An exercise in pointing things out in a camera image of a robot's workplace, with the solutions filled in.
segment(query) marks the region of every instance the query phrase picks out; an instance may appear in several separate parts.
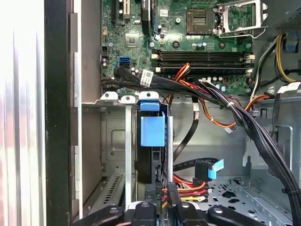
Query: sata port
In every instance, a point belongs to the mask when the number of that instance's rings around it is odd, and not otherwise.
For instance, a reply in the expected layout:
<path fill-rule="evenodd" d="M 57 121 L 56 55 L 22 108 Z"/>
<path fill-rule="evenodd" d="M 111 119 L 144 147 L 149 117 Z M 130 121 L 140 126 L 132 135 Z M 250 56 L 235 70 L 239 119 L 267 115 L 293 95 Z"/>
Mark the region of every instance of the sata port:
<path fill-rule="evenodd" d="M 129 57 L 119 57 L 119 61 L 120 62 L 130 62 L 131 58 L 129 58 Z"/>
<path fill-rule="evenodd" d="M 124 68 L 130 68 L 130 63 L 119 63 L 119 66 L 123 66 Z"/>

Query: black plastic clip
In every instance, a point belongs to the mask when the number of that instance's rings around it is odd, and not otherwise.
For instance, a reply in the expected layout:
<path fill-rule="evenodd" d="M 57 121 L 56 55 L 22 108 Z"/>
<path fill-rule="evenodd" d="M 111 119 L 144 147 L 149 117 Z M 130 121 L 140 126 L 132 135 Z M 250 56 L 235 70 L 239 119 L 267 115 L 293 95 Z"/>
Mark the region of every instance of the black plastic clip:
<path fill-rule="evenodd" d="M 282 189 L 282 192 L 284 194 L 299 194 L 299 193 L 301 193 L 301 189 L 295 190 L 295 191 L 288 191 L 287 189 Z"/>

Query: cpu socket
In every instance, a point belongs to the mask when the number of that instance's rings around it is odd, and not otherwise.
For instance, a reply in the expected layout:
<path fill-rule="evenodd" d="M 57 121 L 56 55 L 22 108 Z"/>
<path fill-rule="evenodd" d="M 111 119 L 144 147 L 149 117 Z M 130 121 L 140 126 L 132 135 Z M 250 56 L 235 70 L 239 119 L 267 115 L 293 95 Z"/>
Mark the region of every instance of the cpu socket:
<path fill-rule="evenodd" d="M 187 34 L 212 34 L 212 10 L 189 8 L 187 10 Z"/>

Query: capacitor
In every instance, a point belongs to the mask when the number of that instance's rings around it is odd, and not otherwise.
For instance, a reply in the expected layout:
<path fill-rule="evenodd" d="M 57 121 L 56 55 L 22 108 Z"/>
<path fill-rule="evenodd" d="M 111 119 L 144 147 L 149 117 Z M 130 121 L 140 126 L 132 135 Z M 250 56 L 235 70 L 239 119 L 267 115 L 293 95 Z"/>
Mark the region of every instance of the capacitor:
<path fill-rule="evenodd" d="M 158 25 L 158 32 L 161 32 L 162 31 L 162 25 Z"/>
<path fill-rule="evenodd" d="M 181 22 L 181 19 L 180 18 L 176 18 L 175 23 L 176 24 L 180 24 L 180 22 Z"/>
<path fill-rule="evenodd" d="M 119 17 L 123 17 L 123 10 L 119 10 Z"/>

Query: black ram slot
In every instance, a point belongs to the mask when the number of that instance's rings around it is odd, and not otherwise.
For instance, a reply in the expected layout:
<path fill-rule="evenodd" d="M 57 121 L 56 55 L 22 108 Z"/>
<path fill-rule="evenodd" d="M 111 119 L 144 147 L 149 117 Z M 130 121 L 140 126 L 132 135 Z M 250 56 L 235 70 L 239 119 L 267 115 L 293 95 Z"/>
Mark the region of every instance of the black ram slot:
<path fill-rule="evenodd" d="M 158 61 L 165 62 L 241 62 L 246 60 L 243 53 L 232 52 L 161 52 L 157 53 Z"/>
<path fill-rule="evenodd" d="M 162 73 L 176 73 L 183 67 L 183 64 L 165 64 L 165 63 L 151 63 L 152 67 L 159 67 Z M 245 73 L 247 69 L 251 68 L 251 64 L 238 65 L 213 65 L 213 64 L 190 64 L 190 73 Z"/>

